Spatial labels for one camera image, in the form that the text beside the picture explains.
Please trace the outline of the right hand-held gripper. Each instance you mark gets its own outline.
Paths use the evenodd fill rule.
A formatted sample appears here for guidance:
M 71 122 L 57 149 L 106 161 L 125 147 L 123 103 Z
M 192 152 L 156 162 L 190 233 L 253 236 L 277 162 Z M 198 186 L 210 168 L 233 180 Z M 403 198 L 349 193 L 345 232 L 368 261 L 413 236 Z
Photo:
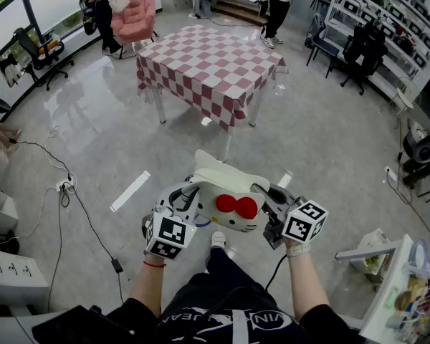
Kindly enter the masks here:
M 262 211 L 268 220 L 263 237 L 276 249 L 288 238 L 310 243 L 322 230 L 328 211 L 313 200 L 293 196 L 287 189 L 271 184 L 268 190 L 254 184 L 252 190 L 265 197 Z

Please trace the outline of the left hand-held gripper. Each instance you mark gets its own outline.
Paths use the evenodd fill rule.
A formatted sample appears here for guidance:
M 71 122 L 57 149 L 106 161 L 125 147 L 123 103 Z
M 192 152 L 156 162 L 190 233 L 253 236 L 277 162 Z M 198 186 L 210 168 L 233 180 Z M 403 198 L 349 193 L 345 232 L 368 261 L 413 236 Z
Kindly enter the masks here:
M 143 219 L 145 253 L 175 260 L 196 233 L 200 191 L 184 181 L 165 188 L 150 215 Z

